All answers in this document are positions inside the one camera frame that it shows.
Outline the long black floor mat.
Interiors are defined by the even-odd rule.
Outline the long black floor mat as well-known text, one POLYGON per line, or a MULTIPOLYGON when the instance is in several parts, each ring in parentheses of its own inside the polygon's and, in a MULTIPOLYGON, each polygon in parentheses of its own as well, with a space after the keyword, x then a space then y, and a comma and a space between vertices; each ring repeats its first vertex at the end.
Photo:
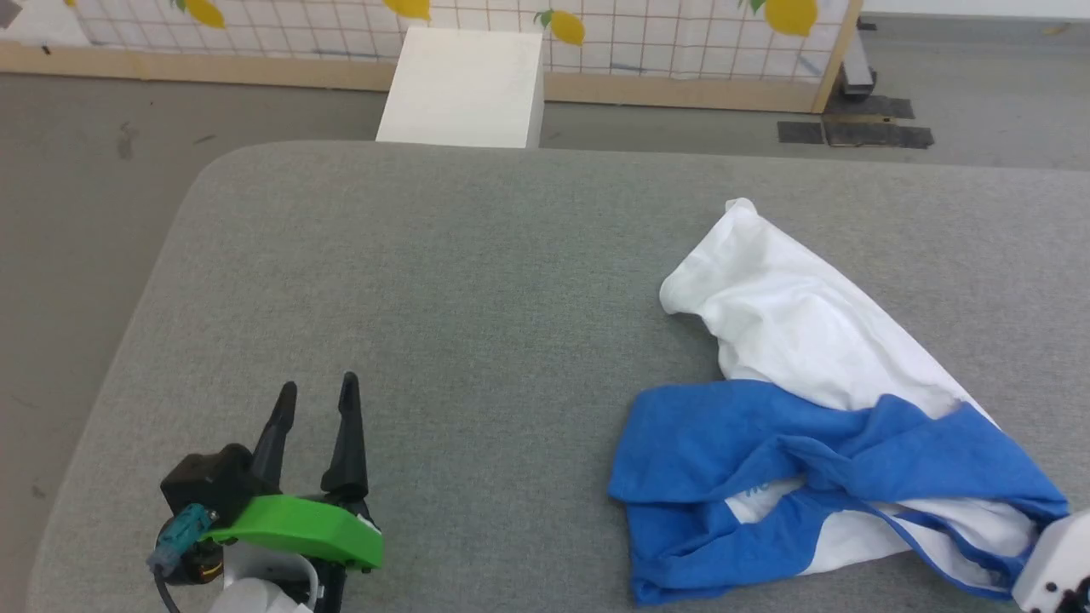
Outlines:
POLYGON ((825 122, 823 131, 832 147, 929 151, 935 144, 930 129, 892 122, 825 122))

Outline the white and blue t-shirt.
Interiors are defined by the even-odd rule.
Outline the white and blue t-shirt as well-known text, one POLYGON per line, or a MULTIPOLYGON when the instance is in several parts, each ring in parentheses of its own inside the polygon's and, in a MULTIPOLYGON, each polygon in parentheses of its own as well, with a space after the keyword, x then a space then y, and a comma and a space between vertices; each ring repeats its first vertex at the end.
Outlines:
POLYGON ((723 381, 640 392, 611 462, 639 606, 915 552, 1013 601, 1058 486, 915 337, 748 199, 664 280, 723 381))

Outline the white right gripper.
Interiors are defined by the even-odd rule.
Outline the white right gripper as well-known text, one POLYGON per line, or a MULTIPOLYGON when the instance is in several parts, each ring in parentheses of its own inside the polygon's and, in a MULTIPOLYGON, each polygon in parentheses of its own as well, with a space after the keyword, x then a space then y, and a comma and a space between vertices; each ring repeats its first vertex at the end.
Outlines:
POLYGON ((1024 613, 1090 613, 1090 508, 1042 531, 1012 597, 1024 613))

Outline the white box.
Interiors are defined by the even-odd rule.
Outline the white box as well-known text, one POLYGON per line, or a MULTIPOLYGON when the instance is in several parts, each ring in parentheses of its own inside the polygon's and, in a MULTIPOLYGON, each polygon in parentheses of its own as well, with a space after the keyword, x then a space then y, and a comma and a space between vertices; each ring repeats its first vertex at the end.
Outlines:
POLYGON ((540 32, 405 34, 377 142, 536 151, 544 112, 540 32))

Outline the black floor mat under stand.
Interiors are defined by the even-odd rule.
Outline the black floor mat under stand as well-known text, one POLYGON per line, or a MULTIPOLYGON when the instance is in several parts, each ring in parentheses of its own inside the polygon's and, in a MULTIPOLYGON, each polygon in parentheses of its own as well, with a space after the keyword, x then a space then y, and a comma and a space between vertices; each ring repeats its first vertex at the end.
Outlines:
POLYGON ((897 120, 915 120, 910 100, 884 95, 837 95, 829 98, 825 117, 877 116, 897 120))

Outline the lemon-print screen with wooden frame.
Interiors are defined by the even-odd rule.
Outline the lemon-print screen with wooden frame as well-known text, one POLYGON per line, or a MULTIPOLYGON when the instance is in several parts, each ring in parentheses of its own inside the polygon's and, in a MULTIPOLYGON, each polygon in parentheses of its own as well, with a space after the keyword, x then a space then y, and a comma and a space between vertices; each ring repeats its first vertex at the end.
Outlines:
POLYGON ((0 0, 0 73, 385 92, 423 31, 540 43, 550 101, 819 113, 863 0, 0 0))

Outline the grey metal stand foot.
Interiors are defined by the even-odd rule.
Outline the grey metal stand foot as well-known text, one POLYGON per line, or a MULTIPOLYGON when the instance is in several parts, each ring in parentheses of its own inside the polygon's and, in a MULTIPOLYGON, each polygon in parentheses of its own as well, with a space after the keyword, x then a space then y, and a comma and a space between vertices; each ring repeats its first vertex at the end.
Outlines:
POLYGON ((876 81, 876 72, 869 65, 859 31, 855 31, 845 53, 841 55, 841 97, 853 103, 867 100, 875 92, 876 81))

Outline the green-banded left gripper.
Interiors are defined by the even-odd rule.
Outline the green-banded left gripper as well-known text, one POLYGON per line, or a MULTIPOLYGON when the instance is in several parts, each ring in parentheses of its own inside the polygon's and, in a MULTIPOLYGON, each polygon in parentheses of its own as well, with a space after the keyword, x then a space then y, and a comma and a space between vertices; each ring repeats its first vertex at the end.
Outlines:
MULTIPOLYGON (((250 462, 262 494, 281 492, 284 443, 295 423, 295 407, 296 384, 286 381, 250 462)), ((384 536, 365 504, 355 504, 370 494, 370 471, 359 378, 351 371, 342 378, 338 412, 340 424, 322 490, 351 504, 294 496, 250 501, 232 526, 207 534, 223 548, 223 588, 208 613, 343 613, 351 570, 382 568, 384 536)))

